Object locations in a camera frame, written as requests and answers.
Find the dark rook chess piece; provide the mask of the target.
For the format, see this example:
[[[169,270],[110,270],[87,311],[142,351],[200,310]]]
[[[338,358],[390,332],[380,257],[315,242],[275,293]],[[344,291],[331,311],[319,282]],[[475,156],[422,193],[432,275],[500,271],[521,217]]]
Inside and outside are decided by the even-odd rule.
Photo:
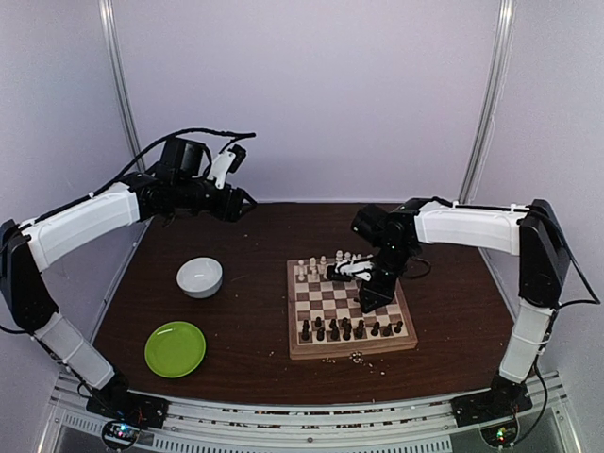
[[[302,332],[301,332],[301,340],[304,343],[310,342],[312,339],[310,321],[308,319],[303,321]]]

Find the dark knight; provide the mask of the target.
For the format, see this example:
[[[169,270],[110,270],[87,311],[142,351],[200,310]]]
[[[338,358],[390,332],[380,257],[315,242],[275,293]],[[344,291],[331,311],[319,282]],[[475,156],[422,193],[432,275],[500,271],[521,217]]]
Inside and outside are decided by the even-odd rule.
[[[392,335],[392,333],[393,333],[393,330],[392,330],[392,325],[391,325],[391,324],[389,324],[389,325],[388,325],[386,328],[384,328],[384,329],[383,329],[383,331],[382,331],[382,335],[383,335],[384,337],[389,337],[389,336],[391,336],[391,335]]]

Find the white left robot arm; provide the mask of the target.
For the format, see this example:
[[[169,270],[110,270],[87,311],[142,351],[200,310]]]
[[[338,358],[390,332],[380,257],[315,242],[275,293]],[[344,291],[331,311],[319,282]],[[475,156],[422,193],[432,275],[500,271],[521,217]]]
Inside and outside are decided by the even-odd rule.
[[[1,295],[15,328],[71,371],[116,419],[136,409],[124,374],[62,312],[46,273],[113,232],[184,211],[236,222],[255,200],[228,183],[253,132],[189,127],[156,139],[101,188],[37,217],[1,225]]]

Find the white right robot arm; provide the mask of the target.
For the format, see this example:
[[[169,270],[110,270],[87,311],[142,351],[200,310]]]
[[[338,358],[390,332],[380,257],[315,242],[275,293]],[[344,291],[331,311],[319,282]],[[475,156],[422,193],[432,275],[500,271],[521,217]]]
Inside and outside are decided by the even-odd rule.
[[[416,197],[394,210],[370,204],[360,209],[352,230],[377,252],[361,259],[342,260],[335,274],[361,283],[363,312],[394,299],[395,285],[409,260],[424,244],[456,244],[483,255],[496,284],[494,253],[517,260],[518,307],[507,349],[484,396],[484,409],[505,415],[520,400],[522,388],[549,343],[554,323],[565,303],[562,289],[569,269],[579,263],[568,244],[551,204],[535,199],[526,205],[467,205],[438,196]]]

